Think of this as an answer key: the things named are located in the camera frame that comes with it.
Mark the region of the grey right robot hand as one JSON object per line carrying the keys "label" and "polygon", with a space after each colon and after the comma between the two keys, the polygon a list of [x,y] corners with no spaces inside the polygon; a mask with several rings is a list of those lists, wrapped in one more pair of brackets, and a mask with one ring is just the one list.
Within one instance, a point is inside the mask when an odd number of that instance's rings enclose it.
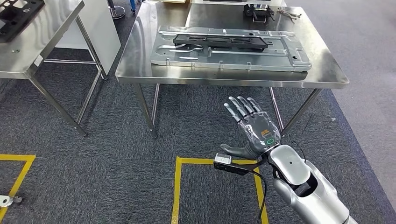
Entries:
{"label": "grey right robot hand", "polygon": [[221,144],[220,148],[228,155],[256,160],[280,144],[281,135],[278,127],[253,98],[242,96],[234,98],[230,96],[228,99],[234,107],[231,107],[228,103],[224,103],[224,107],[230,112],[238,128],[247,139],[247,144],[243,147]]}

